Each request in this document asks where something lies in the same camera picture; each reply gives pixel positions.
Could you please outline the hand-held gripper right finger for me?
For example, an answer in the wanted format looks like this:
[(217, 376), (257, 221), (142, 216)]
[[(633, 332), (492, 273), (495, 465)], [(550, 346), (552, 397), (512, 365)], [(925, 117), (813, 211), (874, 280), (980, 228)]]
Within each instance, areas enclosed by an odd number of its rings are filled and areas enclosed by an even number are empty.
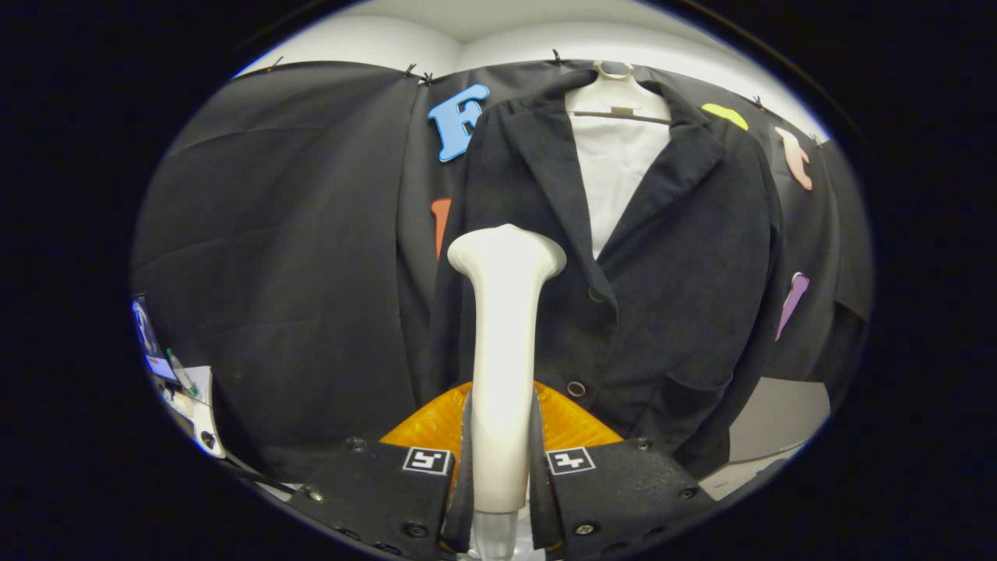
[(531, 545), (546, 560), (620, 560), (705, 518), (705, 490), (655, 440), (617, 436), (534, 384)]

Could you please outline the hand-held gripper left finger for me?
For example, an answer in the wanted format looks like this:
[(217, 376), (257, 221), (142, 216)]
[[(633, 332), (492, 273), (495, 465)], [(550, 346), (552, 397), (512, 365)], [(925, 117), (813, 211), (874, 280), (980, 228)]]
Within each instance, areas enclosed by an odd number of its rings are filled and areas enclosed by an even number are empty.
[(383, 437), (351, 437), (306, 477), (292, 508), (338, 538), (410, 560), (471, 547), (462, 472), (470, 384), (446, 391)]

